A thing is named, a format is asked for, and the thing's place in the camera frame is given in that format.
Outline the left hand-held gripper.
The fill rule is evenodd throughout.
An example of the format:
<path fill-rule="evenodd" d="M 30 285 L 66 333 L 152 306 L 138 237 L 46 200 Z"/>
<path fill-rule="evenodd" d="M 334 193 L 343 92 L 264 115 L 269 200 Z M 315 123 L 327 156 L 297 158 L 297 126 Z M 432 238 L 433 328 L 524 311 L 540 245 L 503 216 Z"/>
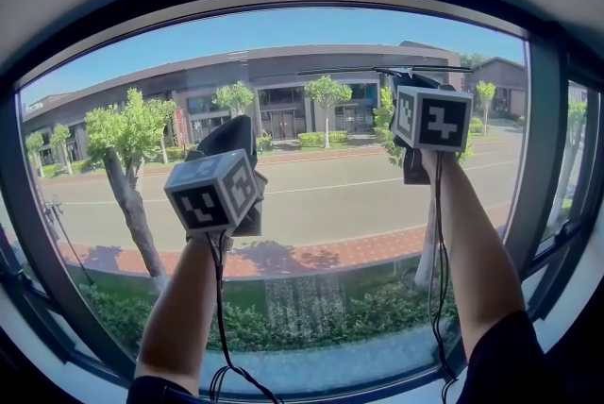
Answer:
<path fill-rule="evenodd" d="M 173 168 L 164 191 L 190 235 L 223 230 L 230 236 L 261 234 L 268 179 L 252 168 L 243 149 L 248 155 L 257 154 L 249 115 L 232 118 L 205 137 L 197 146 L 205 157 Z"/>

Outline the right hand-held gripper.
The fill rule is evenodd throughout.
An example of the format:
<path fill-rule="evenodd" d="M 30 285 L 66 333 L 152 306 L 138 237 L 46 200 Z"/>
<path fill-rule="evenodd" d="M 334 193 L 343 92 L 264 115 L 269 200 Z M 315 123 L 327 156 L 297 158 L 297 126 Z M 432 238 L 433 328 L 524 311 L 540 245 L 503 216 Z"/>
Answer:
<path fill-rule="evenodd" d="M 407 72 L 392 75 L 391 87 L 394 118 L 390 128 L 394 144 L 404 149 L 403 182 L 428 184 L 421 152 L 460 154 L 466 150 L 472 97 L 453 90 L 449 83 Z"/>

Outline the squeegee with blue handle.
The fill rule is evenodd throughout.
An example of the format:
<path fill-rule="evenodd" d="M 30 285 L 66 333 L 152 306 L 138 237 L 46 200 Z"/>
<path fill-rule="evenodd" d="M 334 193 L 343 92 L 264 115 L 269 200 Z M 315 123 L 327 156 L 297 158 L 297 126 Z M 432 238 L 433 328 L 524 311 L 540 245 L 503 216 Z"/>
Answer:
<path fill-rule="evenodd" d="M 426 65 L 426 64 L 386 64 L 386 65 L 368 65 L 368 66 L 353 66 L 339 68 L 325 68 L 299 71 L 299 76 L 315 76 L 315 75 L 335 75 L 343 73 L 365 73 L 375 72 L 387 76 L 402 77 L 404 74 L 413 78 L 414 76 L 420 80 L 420 84 L 427 87 L 439 87 L 443 82 L 438 82 L 432 78 L 424 76 L 424 73 L 431 74 L 471 74 L 473 69 L 464 66 L 451 65 Z"/>

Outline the large window glass pane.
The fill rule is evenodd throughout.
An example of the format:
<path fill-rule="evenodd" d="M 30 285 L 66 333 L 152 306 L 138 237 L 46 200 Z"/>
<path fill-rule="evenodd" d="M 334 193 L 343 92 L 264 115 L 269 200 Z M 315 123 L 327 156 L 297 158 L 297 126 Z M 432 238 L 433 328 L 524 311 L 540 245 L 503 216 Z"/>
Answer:
<path fill-rule="evenodd" d="M 114 40 L 20 87 L 17 124 L 53 251 L 130 370 L 185 230 L 164 188 L 199 143 L 251 119 L 263 199 L 235 240 L 201 383 L 256 397 L 338 396 L 414 378 L 453 346 L 450 295 L 422 254 L 427 187 L 403 182 L 396 75 L 473 100 L 464 171 L 497 227 L 518 180 L 527 39 L 432 14 L 265 8 Z"/>

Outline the person's right forearm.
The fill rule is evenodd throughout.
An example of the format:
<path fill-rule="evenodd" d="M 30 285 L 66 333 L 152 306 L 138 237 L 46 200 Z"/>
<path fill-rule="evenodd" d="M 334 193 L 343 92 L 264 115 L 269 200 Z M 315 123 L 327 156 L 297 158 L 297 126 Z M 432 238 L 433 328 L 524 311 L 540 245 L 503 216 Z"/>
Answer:
<path fill-rule="evenodd" d="M 441 221 L 465 356 L 496 323 L 525 301 L 504 244 L 466 173 L 451 153 L 423 150 L 422 164 L 440 185 Z"/>

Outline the person's left forearm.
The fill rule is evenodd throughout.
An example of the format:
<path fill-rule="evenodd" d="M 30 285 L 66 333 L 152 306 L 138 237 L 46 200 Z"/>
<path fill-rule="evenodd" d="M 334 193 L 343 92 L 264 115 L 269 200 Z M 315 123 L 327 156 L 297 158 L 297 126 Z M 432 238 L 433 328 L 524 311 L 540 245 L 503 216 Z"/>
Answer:
<path fill-rule="evenodd" d="M 166 388 L 198 395 L 217 299 L 215 250 L 207 236 L 187 238 L 145 325 L 130 402 L 159 402 Z"/>

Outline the dark brown gabled building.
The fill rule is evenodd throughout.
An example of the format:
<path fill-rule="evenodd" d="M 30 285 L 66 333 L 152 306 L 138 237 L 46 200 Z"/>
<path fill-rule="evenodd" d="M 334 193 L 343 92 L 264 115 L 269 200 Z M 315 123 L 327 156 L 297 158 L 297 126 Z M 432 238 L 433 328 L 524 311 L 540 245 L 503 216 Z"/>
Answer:
<path fill-rule="evenodd" d="M 528 74 L 525 66 L 517 62 L 493 57 L 466 74 L 463 88 L 475 97 L 475 112 L 482 116 L 483 107 L 476 93 L 480 81 L 495 85 L 495 95 L 491 101 L 488 119 L 506 118 L 516 120 L 526 115 Z"/>

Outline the long grey building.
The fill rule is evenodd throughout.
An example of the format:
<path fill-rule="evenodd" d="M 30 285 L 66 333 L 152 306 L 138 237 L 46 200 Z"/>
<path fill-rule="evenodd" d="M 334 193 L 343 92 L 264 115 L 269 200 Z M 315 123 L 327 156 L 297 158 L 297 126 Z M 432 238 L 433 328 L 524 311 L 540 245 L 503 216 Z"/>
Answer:
<path fill-rule="evenodd" d="M 256 129 L 276 141 L 293 141 L 305 132 L 325 127 L 350 134 L 369 134 L 380 89 L 386 77 L 375 72 L 299 76 L 304 70 L 386 65 L 426 64 L 457 66 L 460 56 L 415 42 L 398 46 L 328 44 L 243 50 L 148 68 L 70 93 L 48 95 L 22 116 L 26 134 L 42 135 L 42 162 L 52 164 L 88 157 L 86 114 L 109 105 L 123 107 L 128 89 L 143 99 L 174 100 L 181 108 L 187 143 L 198 143 L 229 120 L 230 109 L 215 104 L 216 91 L 240 82 L 253 94 L 247 113 Z M 428 77 L 462 85 L 461 74 Z M 166 146 L 177 143 L 175 114 L 164 129 Z"/>

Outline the row of green street trees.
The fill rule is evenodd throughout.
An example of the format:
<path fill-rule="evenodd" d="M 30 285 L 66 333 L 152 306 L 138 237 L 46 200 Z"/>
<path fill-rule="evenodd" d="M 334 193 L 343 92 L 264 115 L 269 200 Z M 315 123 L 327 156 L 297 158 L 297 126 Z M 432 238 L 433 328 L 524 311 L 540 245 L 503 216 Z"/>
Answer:
<path fill-rule="evenodd" d="M 62 163 L 66 186 L 48 204 L 60 216 L 59 253 L 69 263 L 155 281 L 173 272 L 185 228 L 164 186 L 193 152 L 190 143 L 162 144 L 176 109 L 173 100 L 145 100 L 131 88 L 123 107 L 86 114 L 88 157 Z M 249 115 L 247 107 L 227 109 L 230 119 Z M 229 277 L 275 278 L 420 254 L 433 218 L 430 189 L 406 185 L 386 146 L 346 150 L 338 141 L 326 149 L 315 137 L 311 152 L 278 155 L 253 121 L 258 155 L 251 164 L 268 179 L 261 234 L 233 237 Z M 25 145 L 42 178 L 52 178 L 41 133 L 25 134 Z"/>

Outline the narrow side window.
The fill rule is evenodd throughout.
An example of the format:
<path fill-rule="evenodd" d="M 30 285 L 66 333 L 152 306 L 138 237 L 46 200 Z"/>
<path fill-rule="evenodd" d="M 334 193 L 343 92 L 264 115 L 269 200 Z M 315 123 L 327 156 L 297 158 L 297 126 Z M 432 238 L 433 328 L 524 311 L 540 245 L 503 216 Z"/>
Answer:
<path fill-rule="evenodd" d="M 553 235 L 568 219 L 581 219 L 599 135 L 601 93 L 570 79 L 567 122 L 557 189 L 537 254 L 551 251 Z"/>

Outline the green shrub bed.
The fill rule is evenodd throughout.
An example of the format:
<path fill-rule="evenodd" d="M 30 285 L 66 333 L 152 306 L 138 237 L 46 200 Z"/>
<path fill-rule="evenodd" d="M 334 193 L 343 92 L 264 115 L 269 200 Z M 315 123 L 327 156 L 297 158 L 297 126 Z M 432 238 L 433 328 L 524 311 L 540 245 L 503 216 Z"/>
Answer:
<path fill-rule="evenodd" d="M 240 352 L 289 351 L 360 342 L 428 324 L 428 293 L 414 291 L 402 282 L 378 286 L 352 297 L 329 285 L 315 293 L 309 278 L 302 289 L 286 280 L 261 284 L 260 296 L 250 303 L 227 299 L 224 321 L 228 349 Z M 143 328 L 155 298 L 140 294 L 106 292 L 96 285 L 79 284 L 96 315 L 126 348 L 138 352 Z"/>

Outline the person's black shirt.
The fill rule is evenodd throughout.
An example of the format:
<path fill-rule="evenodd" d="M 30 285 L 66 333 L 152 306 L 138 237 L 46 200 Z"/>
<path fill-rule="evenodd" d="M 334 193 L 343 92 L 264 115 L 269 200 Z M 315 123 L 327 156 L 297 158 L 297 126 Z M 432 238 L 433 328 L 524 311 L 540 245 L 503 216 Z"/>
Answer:
<path fill-rule="evenodd" d="M 209 404 L 166 379 L 133 381 L 126 404 Z M 456 404 L 575 404 L 550 368 L 529 317 L 514 312 L 478 341 Z"/>

